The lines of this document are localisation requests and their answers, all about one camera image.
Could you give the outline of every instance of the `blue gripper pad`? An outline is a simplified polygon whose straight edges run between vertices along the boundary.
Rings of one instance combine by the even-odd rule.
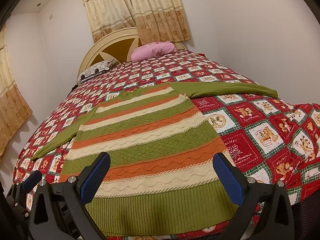
[[[82,184],[82,187],[80,188],[80,201],[83,205],[92,201],[110,168],[110,163],[110,155],[104,153],[104,156],[98,161],[92,172]]]
[[[219,154],[214,155],[212,164],[232,203],[241,206],[244,201],[244,191],[239,181]]]
[[[23,194],[28,194],[42,179],[40,171],[32,173],[24,182],[21,184]]]

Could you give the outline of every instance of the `bedspread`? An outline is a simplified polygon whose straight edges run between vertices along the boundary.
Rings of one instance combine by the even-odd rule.
[[[80,85],[52,112],[21,151],[13,181],[21,182],[32,171],[40,170],[43,179],[49,183],[58,182],[72,141],[33,162],[30,157],[37,150],[98,102],[109,100],[122,90],[173,81],[253,82],[188,50],[143,62],[123,63]],[[255,177],[258,182],[264,183],[282,180],[288,189],[291,204],[300,202],[320,187],[320,105],[290,105],[282,100],[246,94],[192,101],[220,134],[235,165],[245,176]],[[36,187],[27,196],[29,209],[35,190]],[[218,232],[226,224],[223,222],[211,228],[171,237],[199,237]]]

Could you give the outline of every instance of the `metal screw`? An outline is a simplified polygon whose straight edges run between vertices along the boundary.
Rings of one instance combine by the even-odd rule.
[[[247,178],[247,181],[250,183],[250,184],[253,184],[256,182],[256,179],[254,177],[249,177]]]
[[[68,182],[73,183],[76,181],[76,179],[77,178],[75,176],[71,176],[71,177],[69,177]]]
[[[46,183],[47,183],[46,180],[43,179],[43,180],[41,180],[41,181],[39,182],[39,185],[40,185],[40,186],[44,186]]]
[[[281,180],[279,180],[279,181],[277,182],[277,184],[278,184],[279,187],[283,187],[283,186],[284,186],[284,183],[283,183]]]

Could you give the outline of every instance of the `sweater sleeve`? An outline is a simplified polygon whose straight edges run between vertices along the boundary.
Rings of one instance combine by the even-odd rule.
[[[222,96],[229,94],[253,94],[278,98],[276,90],[251,83],[227,82],[169,82],[180,94],[189,98]]]
[[[35,155],[33,155],[31,157],[31,160],[34,161],[36,159],[39,159],[45,156],[50,151],[70,141],[78,133],[80,126],[88,122],[91,119],[91,117],[93,117],[97,109],[98,106],[95,106],[86,114],[82,114],[81,116],[79,116],[72,125],[65,128],[62,132],[58,133],[50,142],[48,142]]]

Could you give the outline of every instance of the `curtain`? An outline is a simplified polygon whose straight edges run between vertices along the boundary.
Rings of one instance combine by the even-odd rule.
[[[191,39],[181,0],[131,0],[142,44]]]
[[[8,141],[32,114],[12,77],[5,31],[4,26],[0,31],[0,159]]]
[[[130,0],[83,0],[83,2],[94,43],[113,31],[135,27]]]

